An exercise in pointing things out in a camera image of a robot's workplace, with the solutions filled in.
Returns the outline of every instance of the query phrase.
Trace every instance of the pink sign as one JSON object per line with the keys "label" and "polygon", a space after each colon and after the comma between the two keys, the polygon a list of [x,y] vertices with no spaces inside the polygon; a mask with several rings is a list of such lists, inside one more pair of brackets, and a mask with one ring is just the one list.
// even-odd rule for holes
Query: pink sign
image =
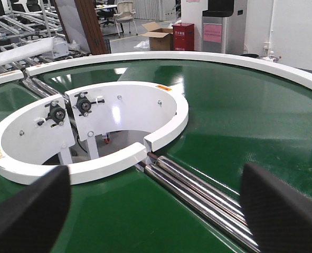
{"label": "pink sign", "polygon": [[204,24],[203,40],[221,43],[222,25]]}

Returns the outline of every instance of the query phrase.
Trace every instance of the white wall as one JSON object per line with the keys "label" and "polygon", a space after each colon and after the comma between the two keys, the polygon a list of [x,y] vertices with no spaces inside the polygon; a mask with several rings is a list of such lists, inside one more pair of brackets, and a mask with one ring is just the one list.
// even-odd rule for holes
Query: white wall
{"label": "white wall", "polygon": [[[268,42],[273,0],[248,0],[245,52],[263,55]],[[202,11],[207,0],[182,0],[182,22],[195,24],[195,49],[201,50]],[[312,70],[312,0],[275,0],[271,48],[280,63]]]}
{"label": "white wall", "polygon": [[202,12],[207,10],[207,0],[188,3],[182,0],[182,22],[194,24],[194,48],[196,51],[202,49]]}

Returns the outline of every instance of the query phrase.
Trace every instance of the metal roller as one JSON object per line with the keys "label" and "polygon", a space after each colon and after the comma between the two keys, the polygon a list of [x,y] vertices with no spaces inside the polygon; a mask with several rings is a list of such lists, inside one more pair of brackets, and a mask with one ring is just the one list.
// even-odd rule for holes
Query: metal roller
{"label": "metal roller", "polygon": [[252,234],[247,227],[239,226],[239,222],[236,222],[229,214],[194,190],[190,189],[187,185],[180,182],[155,164],[146,165],[145,173],[164,188],[171,191],[176,197],[187,203],[188,206],[195,210],[204,219],[214,225],[218,225],[218,227],[230,234],[247,248],[254,252],[260,252],[258,245],[252,239]]}
{"label": "metal roller", "polygon": [[42,82],[40,79],[37,78],[31,78],[33,80],[33,82],[42,90],[48,92],[48,94],[50,95],[56,95],[56,94],[61,94],[59,91],[57,91],[56,89],[54,89],[53,87],[47,85],[46,83]]}
{"label": "metal roller", "polygon": [[42,99],[50,96],[50,94],[46,93],[45,91],[38,88],[35,84],[33,84],[31,80],[22,80],[22,83],[25,88],[38,95]]}
{"label": "metal roller", "polygon": [[164,169],[166,172],[186,184],[195,192],[206,198],[208,201],[218,206],[220,209],[228,213],[238,222],[247,226],[244,215],[241,212],[240,205],[232,198],[227,196],[222,191],[206,183],[201,178],[185,170],[177,163],[171,161],[165,156],[161,156],[156,160],[156,164]]}

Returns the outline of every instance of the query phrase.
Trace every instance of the steel roller shaft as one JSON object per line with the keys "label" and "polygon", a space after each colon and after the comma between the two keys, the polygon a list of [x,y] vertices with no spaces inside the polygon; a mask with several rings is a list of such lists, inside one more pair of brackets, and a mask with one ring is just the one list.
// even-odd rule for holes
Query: steel roller shaft
{"label": "steel roller shaft", "polygon": [[249,229],[239,226],[238,222],[219,207],[155,164],[147,165],[144,172],[184,201],[205,220],[218,225],[220,229],[224,230],[247,248],[254,252],[259,252],[258,245],[252,239]]}
{"label": "steel roller shaft", "polygon": [[165,156],[159,157],[156,160],[156,164],[180,180],[182,183],[189,186],[195,192],[199,193],[204,198],[218,206],[220,209],[227,212],[238,222],[242,223],[244,226],[247,226],[244,215],[240,210],[240,205],[234,199],[206,183],[204,180],[192,174],[191,172],[185,170]]}

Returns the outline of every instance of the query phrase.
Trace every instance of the gray floor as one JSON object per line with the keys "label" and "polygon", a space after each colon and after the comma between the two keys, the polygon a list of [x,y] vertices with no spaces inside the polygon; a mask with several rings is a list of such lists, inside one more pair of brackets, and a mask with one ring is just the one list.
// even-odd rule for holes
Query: gray floor
{"label": "gray floor", "polygon": [[[137,51],[150,51],[150,49],[134,48],[138,43],[142,41],[148,41],[148,37],[142,36],[147,30],[142,26],[143,24],[153,22],[152,20],[135,20],[138,35],[136,35],[136,30],[133,23],[130,23],[131,34],[129,34],[129,24],[123,24],[124,34],[121,34],[120,38],[117,34],[117,28],[114,24],[109,24],[106,26],[101,25],[101,30],[103,32],[104,38],[110,39],[110,46],[112,53],[123,53],[123,52],[137,52]],[[155,21],[160,25],[160,27],[168,28],[171,27],[171,22],[168,21]]]}

